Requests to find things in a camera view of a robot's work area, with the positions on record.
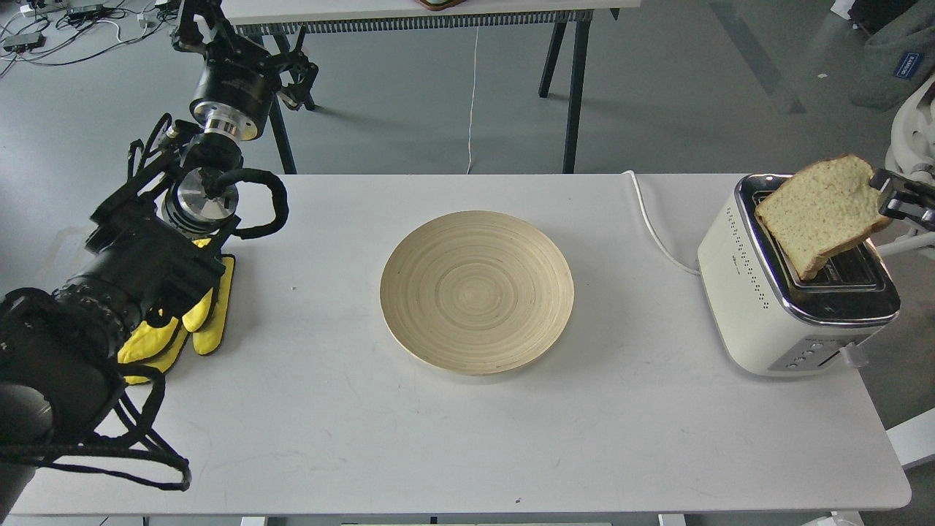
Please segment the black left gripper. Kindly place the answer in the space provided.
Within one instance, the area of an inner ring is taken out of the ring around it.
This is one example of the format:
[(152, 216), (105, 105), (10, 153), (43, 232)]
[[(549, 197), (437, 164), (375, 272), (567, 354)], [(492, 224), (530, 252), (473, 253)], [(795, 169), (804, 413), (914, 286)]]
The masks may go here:
[(205, 61), (191, 116), (207, 133), (251, 141), (263, 134), (275, 97), (290, 110), (316, 110), (318, 66), (303, 49), (306, 34), (301, 28), (295, 46), (274, 55), (237, 34), (220, 1), (181, 2), (172, 46)]

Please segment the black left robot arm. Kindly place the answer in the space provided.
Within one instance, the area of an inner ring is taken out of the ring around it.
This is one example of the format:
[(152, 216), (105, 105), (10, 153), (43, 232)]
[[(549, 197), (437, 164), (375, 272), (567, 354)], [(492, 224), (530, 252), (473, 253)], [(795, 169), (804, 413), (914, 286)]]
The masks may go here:
[[(223, 246), (280, 231), (287, 190), (270, 171), (245, 167), (240, 144), (273, 120), (278, 150), (294, 172), (278, 101), (313, 109), (318, 74), (300, 26), (278, 53), (238, 34), (220, 1), (183, 1), (175, 50), (203, 57), (191, 120), (163, 115), (131, 144), (126, 182), (91, 214), (91, 261), (60, 289), (16, 289), (2, 300), (2, 516), (40, 468), (119, 477), (184, 492), (190, 463), (154, 430), (166, 376), (121, 363), (140, 327), (179, 321), (220, 291)], [(180, 480), (159, 482), (73, 464), (73, 457), (161, 464)]]

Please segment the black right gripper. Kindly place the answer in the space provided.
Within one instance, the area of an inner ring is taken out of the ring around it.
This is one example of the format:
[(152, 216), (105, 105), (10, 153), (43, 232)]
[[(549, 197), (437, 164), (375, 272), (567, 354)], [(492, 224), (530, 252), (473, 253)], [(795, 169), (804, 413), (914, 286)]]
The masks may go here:
[(869, 186), (878, 190), (877, 212), (892, 219), (909, 219), (934, 232), (934, 186), (916, 182), (887, 169), (876, 169)]

